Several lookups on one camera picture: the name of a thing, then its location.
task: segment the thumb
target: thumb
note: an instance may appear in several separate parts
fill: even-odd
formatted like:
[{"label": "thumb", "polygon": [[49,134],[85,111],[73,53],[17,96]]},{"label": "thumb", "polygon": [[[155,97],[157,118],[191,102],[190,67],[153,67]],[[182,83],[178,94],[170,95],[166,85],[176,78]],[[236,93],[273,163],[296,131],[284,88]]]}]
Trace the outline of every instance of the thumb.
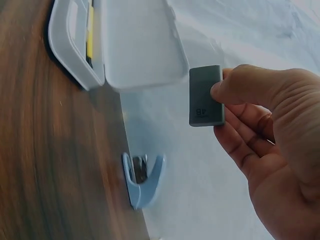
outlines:
[{"label": "thumb", "polygon": [[223,71],[224,81],[215,84],[211,96],[218,102],[230,105],[251,103],[273,110],[275,96],[284,89],[285,71],[240,65]]}]

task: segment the white surface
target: white surface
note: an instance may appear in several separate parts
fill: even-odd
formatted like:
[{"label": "white surface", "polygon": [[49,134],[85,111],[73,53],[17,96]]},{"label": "white surface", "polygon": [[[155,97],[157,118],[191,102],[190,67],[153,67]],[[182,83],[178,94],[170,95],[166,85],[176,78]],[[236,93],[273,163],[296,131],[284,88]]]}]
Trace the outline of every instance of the white surface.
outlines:
[{"label": "white surface", "polygon": [[189,65],[166,0],[106,0],[105,76],[114,89],[180,83]]},{"label": "white surface", "polygon": [[[174,0],[173,6],[191,67],[247,63],[320,72],[315,10],[309,17],[288,0]],[[167,156],[159,198],[143,211],[151,237],[272,240],[251,205],[246,179],[213,129],[188,125],[187,83],[122,93],[121,102],[131,154],[148,154],[151,161]]]}]

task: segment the plastic case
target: plastic case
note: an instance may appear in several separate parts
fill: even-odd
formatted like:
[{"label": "plastic case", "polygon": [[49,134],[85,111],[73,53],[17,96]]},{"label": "plastic case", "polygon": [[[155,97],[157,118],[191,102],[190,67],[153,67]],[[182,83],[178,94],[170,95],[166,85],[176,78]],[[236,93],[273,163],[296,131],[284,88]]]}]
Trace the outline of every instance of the plastic case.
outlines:
[{"label": "plastic case", "polygon": [[166,0],[94,0],[92,67],[86,61],[88,0],[55,0],[48,40],[85,90],[105,79],[117,91],[179,83],[189,63]]}]

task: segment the wooden table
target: wooden table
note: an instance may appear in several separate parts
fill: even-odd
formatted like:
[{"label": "wooden table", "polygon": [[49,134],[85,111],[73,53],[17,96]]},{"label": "wooden table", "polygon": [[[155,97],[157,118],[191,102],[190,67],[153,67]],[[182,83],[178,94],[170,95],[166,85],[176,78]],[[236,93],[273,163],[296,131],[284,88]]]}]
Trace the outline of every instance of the wooden table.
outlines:
[{"label": "wooden table", "polygon": [[48,55],[51,0],[0,0],[0,239],[146,240],[129,205],[118,93]]}]

